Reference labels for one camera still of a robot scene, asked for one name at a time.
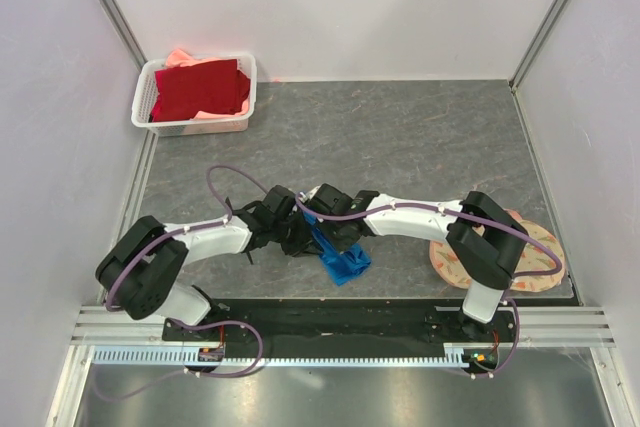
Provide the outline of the blue cloth napkin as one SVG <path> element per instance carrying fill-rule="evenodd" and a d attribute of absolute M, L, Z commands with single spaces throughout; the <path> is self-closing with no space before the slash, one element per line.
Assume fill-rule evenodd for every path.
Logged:
<path fill-rule="evenodd" d="M 331 280 L 342 286 L 361 276 L 370 266 L 372 260 L 359 244 L 352 245 L 345 252 L 336 250 L 318 228 L 318 220 L 304 213 L 304 219 L 311 228 L 314 241 L 319 245 L 318 254 Z"/>

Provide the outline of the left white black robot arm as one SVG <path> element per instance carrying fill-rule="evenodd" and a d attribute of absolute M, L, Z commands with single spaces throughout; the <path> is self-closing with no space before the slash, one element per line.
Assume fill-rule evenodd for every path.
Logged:
<path fill-rule="evenodd" d="M 191 224 L 163 224 L 144 216 L 100 262 L 96 279 L 106 291 L 109 312 L 123 311 L 135 321 L 158 314 L 208 340 L 218 332 L 220 318 L 201 289 L 177 281 L 182 268 L 221 255 L 248 255 L 270 243 L 291 257 L 321 252 L 299 211 L 269 218 L 254 205 Z"/>

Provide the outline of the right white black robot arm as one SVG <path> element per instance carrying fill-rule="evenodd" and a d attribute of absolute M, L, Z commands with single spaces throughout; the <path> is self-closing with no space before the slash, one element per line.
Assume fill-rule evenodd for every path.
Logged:
<path fill-rule="evenodd" d="M 404 236 L 443 243 L 453 251 L 471 282 L 458 315 L 467 339 L 483 339 L 515 278 L 529 241 L 527 230 L 488 195 L 472 191 L 462 200 L 418 201 L 378 191 L 342 200 L 318 192 L 306 206 L 338 250 L 365 236 Z"/>

